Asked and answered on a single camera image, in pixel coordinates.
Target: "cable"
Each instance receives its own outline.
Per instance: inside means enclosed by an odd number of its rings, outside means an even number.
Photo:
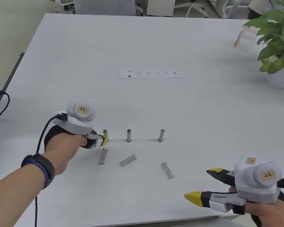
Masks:
[[[10,96],[8,93],[6,93],[5,91],[0,91],[0,95],[6,95],[8,97],[8,102],[6,103],[6,106],[4,107],[4,109],[0,112],[0,117],[1,115],[6,111],[6,109],[8,108],[9,106],[9,103],[10,103]]]
[[[37,146],[37,150],[36,150],[36,154],[39,154],[39,150],[40,150],[40,146],[41,146],[41,142],[42,142],[42,139],[43,139],[43,136],[46,132],[46,129],[47,127],[49,126],[49,124],[52,122],[52,120],[54,119],[60,119],[62,121],[66,121],[67,120],[67,114],[65,113],[62,113],[62,114],[57,114],[56,116],[54,117],[51,117],[47,123],[45,124],[43,130],[42,130],[42,133],[40,135],[40,138],[39,138],[39,141],[38,141],[38,146]],[[37,220],[38,220],[38,197],[36,196],[35,197],[35,227],[37,227]]]
[[[271,2],[271,0],[268,0],[270,5],[272,6],[273,10],[275,9],[275,6],[273,5],[273,3]]]

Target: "black cable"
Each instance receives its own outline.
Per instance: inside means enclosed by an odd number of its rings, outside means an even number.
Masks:
[[[39,138],[39,142],[38,142],[38,146],[37,146],[37,150],[36,150],[36,154],[39,154],[39,150],[40,150],[40,146],[41,146],[41,142],[42,142],[42,139],[43,139],[43,136],[45,134],[45,131],[47,129],[47,127],[49,126],[49,124],[52,122],[53,119],[56,119],[56,118],[60,118],[62,115],[60,114],[57,114],[56,116],[50,118],[47,123],[45,124],[43,130],[42,130],[42,133],[40,135],[40,138]],[[36,196],[35,197],[35,227],[37,227],[37,220],[38,220],[38,197]]]
[[[273,10],[275,9],[275,6],[273,5],[273,3],[271,2],[271,0],[268,0],[270,5],[273,7]]]
[[[8,108],[9,106],[9,103],[10,103],[10,96],[8,93],[6,93],[5,91],[2,91],[2,94],[6,95],[8,97],[8,102],[6,103],[6,106],[4,107],[4,109],[0,112],[0,117],[1,115],[4,113],[4,111],[6,111],[6,109]]]

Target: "purple bracelet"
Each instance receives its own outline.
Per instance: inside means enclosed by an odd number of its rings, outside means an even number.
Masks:
[[[49,185],[49,183],[51,182],[51,179],[49,178],[46,169],[42,165],[40,165],[38,162],[36,162],[33,158],[31,158],[30,160],[25,162],[24,166],[26,166],[28,164],[33,164],[33,165],[35,165],[36,167],[38,167],[42,171],[42,173],[45,176],[44,188],[46,188]]]

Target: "chair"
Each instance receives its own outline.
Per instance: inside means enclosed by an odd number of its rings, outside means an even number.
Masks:
[[[238,8],[248,8],[251,0],[217,0],[214,9],[223,19],[229,19]]]
[[[73,0],[50,0],[50,1],[63,6],[64,10],[68,10],[68,6],[74,3]]]
[[[188,7],[188,11],[186,13],[186,17],[189,16],[189,13],[190,13],[191,9],[194,8],[195,10],[199,11],[200,13],[202,13],[205,18],[208,18],[208,14],[204,10],[204,5],[202,5],[200,3],[196,3],[195,0],[190,0],[190,2],[179,4],[179,5],[175,5],[175,9],[184,8],[184,7]]]

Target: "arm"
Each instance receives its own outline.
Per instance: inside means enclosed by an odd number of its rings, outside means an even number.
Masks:
[[[59,134],[53,137],[43,154],[61,174],[80,146],[86,145],[82,136]],[[17,169],[0,180],[0,227],[12,227],[43,189],[45,176],[35,165]]]

